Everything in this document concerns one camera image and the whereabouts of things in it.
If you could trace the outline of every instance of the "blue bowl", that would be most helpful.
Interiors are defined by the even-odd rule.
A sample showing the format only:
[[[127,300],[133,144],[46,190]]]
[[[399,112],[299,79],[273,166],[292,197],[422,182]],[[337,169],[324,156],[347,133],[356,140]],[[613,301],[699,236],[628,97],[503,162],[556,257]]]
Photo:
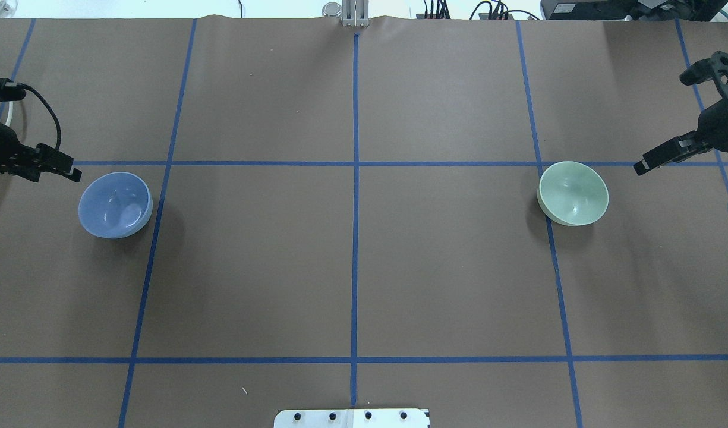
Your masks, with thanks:
[[[130,172],[112,172],[96,179],[78,203],[78,219],[99,238],[125,238],[143,228],[152,214],[147,184]]]

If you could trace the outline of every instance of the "white background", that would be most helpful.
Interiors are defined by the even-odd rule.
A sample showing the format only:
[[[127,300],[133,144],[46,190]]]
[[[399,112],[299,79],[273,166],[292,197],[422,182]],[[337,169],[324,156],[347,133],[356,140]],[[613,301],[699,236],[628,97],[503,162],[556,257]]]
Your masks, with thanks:
[[[318,17],[330,0],[242,0],[245,17]],[[452,19],[467,19],[476,0],[447,0]],[[511,9],[523,9],[541,17],[540,0],[505,0]],[[415,17],[423,13],[421,0],[370,0],[370,17]],[[488,6],[481,6],[483,13]],[[203,17],[220,14],[239,17],[237,0],[18,0],[14,17]],[[518,14],[518,19],[526,15]],[[727,21],[718,14],[714,21]]]

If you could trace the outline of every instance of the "green bowl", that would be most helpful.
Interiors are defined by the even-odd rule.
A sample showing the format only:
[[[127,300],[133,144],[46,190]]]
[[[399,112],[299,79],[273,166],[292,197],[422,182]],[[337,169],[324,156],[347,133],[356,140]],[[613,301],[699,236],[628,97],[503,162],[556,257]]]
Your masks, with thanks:
[[[560,225],[589,225],[604,215],[609,192],[597,171],[579,162],[557,162],[543,171],[538,204]]]

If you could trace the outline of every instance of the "white label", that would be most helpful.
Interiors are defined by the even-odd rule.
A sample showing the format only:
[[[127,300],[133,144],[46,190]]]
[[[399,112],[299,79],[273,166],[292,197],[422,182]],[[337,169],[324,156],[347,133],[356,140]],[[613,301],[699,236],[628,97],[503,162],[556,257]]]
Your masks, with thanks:
[[[559,3],[556,5],[556,8],[554,8],[554,13],[568,14],[572,11],[572,9],[575,9],[575,3]]]

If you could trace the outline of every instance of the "white bracket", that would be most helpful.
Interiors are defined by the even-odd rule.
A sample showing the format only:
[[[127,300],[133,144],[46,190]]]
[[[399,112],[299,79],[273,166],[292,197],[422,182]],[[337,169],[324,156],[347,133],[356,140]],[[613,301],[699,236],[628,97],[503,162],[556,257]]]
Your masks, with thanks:
[[[274,428],[430,428],[426,409],[281,411]]]
[[[369,0],[342,0],[343,27],[369,27]]]

